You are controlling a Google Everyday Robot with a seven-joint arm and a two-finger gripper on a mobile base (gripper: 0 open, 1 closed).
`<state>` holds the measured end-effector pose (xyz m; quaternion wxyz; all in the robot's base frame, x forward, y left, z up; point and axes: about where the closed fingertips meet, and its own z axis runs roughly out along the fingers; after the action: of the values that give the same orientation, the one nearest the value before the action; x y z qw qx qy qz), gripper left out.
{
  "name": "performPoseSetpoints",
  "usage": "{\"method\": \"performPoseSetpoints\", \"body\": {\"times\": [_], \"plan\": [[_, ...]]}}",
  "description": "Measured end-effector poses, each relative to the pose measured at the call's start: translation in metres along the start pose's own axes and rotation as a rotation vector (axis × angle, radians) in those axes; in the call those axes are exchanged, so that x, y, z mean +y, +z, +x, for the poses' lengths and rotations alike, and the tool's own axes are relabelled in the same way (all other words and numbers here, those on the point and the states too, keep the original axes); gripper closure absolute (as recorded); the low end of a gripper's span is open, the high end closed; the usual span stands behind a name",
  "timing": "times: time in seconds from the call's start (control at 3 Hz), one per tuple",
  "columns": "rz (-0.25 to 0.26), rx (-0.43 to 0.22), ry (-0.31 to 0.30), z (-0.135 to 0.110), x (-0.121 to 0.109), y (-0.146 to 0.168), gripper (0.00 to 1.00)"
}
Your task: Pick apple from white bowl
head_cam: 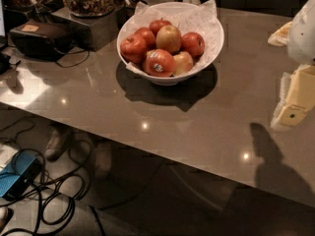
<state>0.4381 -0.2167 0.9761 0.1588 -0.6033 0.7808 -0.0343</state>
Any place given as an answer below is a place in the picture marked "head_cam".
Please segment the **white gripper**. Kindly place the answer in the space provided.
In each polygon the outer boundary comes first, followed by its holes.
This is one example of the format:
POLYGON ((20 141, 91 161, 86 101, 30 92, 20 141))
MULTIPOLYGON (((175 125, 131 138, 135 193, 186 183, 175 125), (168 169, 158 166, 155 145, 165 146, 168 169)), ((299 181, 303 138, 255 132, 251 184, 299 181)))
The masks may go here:
POLYGON ((280 101, 271 127, 288 131, 300 124, 315 107, 315 0, 308 0, 292 22, 284 24, 268 38, 274 46, 286 46, 288 56, 299 64, 292 73, 283 73, 280 101))

